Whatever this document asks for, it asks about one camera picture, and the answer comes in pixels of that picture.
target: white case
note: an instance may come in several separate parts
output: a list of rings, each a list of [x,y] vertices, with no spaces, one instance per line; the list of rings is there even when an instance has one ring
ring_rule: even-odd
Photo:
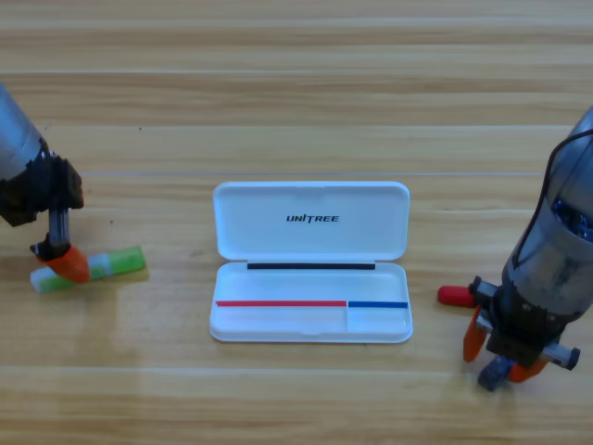
[[[221,341],[398,343],[413,326],[410,192],[395,182],[226,183],[214,191]]]

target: red object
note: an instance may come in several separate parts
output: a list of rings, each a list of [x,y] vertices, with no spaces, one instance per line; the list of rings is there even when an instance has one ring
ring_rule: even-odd
[[[50,261],[40,261],[59,276],[63,276],[74,283],[86,283],[91,279],[89,261],[74,246],[70,246],[68,251],[59,258]]]
[[[436,299],[443,304],[451,306],[475,307],[475,298],[467,287],[441,286],[436,294]]]
[[[530,368],[525,369],[520,364],[516,363],[511,368],[509,380],[513,383],[523,383],[528,378],[531,378],[534,375],[538,375],[539,373],[541,373],[547,364],[548,362],[545,362],[541,359],[537,359],[536,362],[532,364]]]
[[[475,321],[480,314],[480,306],[475,308],[470,325],[467,326],[465,337],[463,338],[463,360],[467,363],[473,362],[480,353],[482,345],[486,341],[486,332],[481,331],[475,325]]]
[[[327,300],[327,301],[303,301],[303,300],[221,300],[216,302],[221,307],[346,307],[345,301]]]

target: blue stripe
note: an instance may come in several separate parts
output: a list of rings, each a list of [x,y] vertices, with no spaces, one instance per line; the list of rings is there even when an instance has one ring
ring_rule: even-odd
[[[349,308],[393,308],[407,309],[408,303],[395,301],[349,301]]]

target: red line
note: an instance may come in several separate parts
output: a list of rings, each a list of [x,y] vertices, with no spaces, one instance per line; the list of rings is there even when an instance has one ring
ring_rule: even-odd
[[[346,307],[345,301],[303,301],[303,300],[221,300],[216,302],[221,307]]]

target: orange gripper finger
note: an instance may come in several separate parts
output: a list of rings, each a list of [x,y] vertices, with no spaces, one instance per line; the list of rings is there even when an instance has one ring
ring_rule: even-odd
[[[537,359],[530,368],[523,368],[519,363],[516,363],[511,368],[509,380],[513,383],[523,383],[528,378],[541,373],[542,369],[548,364],[545,360]]]
[[[86,283],[91,278],[89,261],[74,246],[70,246],[68,251],[61,257],[45,261],[45,265],[59,276],[74,283]]]
[[[480,306],[475,308],[470,325],[467,327],[465,337],[463,338],[463,360],[467,363],[473,362],[480,353],[480,349],[486,341],[486,332],[481,331],[475,325],[480,313]]]

